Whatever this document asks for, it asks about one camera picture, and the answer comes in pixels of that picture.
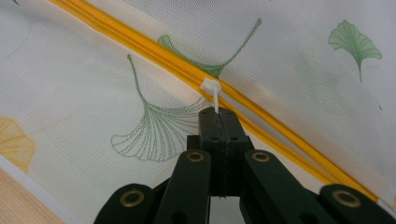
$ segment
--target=green ginkgo leaf pattern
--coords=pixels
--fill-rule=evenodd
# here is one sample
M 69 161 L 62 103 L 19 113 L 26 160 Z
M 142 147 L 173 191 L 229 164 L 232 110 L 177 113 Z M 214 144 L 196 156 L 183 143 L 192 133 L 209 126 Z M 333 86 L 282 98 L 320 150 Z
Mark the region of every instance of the green ginkgo leaf pattern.
M 327 71 L 314 51 L 301 53 L 295 68 L 310 98 L 327 112 L 336 116 L 353 114 L 352 106 L 336 89 L 340 76 Z
M 343 21 L 338 24 L 329 37 L 329 44 L 334 50 L 344 49 L 355 59 L 359 67 L 359 77 L 361 79 L 361 62 L 366 58 L 381 59 L 382 54 L 373 42 L 361 34 L 354 24 Z
M 166 108 L 151 104 L 143 96 L 137 73 L 128 55 L 134 74 L 137 93 L 143 102 L 143 118 L 128 134 L 115 134 L 111 145 L 124 157 L 135 157 L 141 161 L 168 161 L 184 150 L 188 134 L 196 134 L 198 113 L 209 106 L 201 97 L 196 103 L 179 108 Z
M 230 59 L 228 59 L 224 63 L 220 63 L 220 64 L 213 64 L 212 65 L 212 64 L 198 63 L 195 60 L 190 59 L 189 57 L 187 57 L 186 55 L 184 55 L 178 49 L 175 48 L 175 46 L 171 42 L 171 38 L 170 38 L 169 35 L 162 35 L 158 39 L 158 42 L 160 44 L 162 44 L 163 46 L 165 46 L 166 48 L 172 50 L 174 53 L 180 55 L 181 57 L 183 57 L 184 59 L 186 59 L 190 63 L 193 63 L 195 66 L 197 66 L 200 69 L 204 70 L 205 72 L 207 72 L 212 77 L 219 78 L 219 76 L 221 74 L 221 71 L 224 69 L 224 67 L 227 66 L 227 64 L 229 64 L 230 62 L 233 61 L 233 59 L 236 58 L 236 56 L 241 52 L 242 48 L 248 43 L 249 39 L 253 36 L 253 34 L 256 32 L 257 28 L 261 24 L 262 24 L 262 20 L 258 19 L 256 21 L 256 23 L 254 24 L 253 29 L 251 29 L 250 33 L 245 38 L 244 43 L 242 43 L 242 45 L 236 50 L 236 52 L 231 56 Z

